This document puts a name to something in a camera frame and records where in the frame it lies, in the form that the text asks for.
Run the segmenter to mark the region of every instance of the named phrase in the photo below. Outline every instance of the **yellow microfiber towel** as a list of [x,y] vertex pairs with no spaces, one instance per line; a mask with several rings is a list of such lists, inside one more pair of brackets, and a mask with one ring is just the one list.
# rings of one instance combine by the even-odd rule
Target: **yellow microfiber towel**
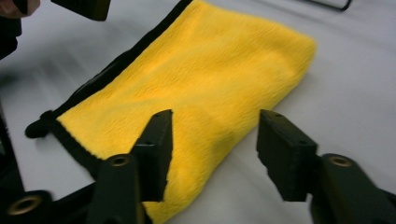
[[316,45],[263,18],[182,0],[132,49],[26,130],[52,132],[92,174],[128,153],[150,117],[172,109],[174,150],[154,223],[186,208],[214,169],[301,80]]

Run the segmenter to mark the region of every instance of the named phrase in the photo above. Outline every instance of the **white table surface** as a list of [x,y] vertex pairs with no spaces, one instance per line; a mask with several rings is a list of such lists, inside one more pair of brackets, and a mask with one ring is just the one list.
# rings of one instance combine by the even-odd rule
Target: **white table surface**
[[[132,47],[177,0],[114,0],[106,22],[42,0],[22,21],[16,52],[0,62],[0,99],[26,190],[55,199],[92,182],[48,135],[24,129]],[[275,111],[319,143],[319,154],[357,161],[396,192],[396,2],[355,0],[345,13],[296,0],[210,0],[313,36],[318,52],[301,84]],[[169,223],[310,223],[308,203],[283,203],[255,151],[257,130],[219,166],[194,203]]]

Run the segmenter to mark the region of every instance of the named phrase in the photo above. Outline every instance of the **metal ring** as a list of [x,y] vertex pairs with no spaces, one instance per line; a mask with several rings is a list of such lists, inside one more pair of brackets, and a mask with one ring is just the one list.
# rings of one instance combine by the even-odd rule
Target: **metal ring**
[[8,208],[7,213],[10,216],[22,215],[37,208],[41,202],[42,199],[38,195],[26,196],[12,204]]
[[352,165],[352,162],[344,157],[333,156],[329,158],[329,161],[337,166],[349,167]]
[[110,163],[112,166],[123,166],[123,165],[127,164],[128,162],[129,162],[128,157],[118,156],[118,157],[112,159]]

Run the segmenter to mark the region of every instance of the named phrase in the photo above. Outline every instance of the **folded towel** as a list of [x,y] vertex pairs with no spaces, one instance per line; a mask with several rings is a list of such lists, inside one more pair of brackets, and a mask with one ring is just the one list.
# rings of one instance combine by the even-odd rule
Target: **folded towel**
[[154,223],[186,208],[230,150],[295,87],[314,41],[281,24],[181,0],[132,49],[44,113],[26,135],[53,133],[92,175],[128,153],[150,117],[173,111],[174,150]]

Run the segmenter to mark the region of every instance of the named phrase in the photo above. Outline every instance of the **black towel edge trim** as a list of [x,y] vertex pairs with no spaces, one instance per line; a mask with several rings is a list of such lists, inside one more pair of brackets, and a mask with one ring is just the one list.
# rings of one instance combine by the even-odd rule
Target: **black towel edge trim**
[[57,119],[47,120],[48,129],[55,135],[67,152],[96,179],[103,160],[87,151]]
[[93,83],[84,84],[75,91],[70,98],[53,112],[53,116],[59,117],[72,108],[73,106],[84,101],[94,93],[103,89],[107,84],[112,82],[125,68],[129,66],[153,41],[155,41],[172,23],[179,17],[184,9],[193,0],[181,0],[169,12],[169,14],[151,31],[145,34],[131,49],[122,53],[113,62],[111,62],[101,73],[96,75],[97,78]]

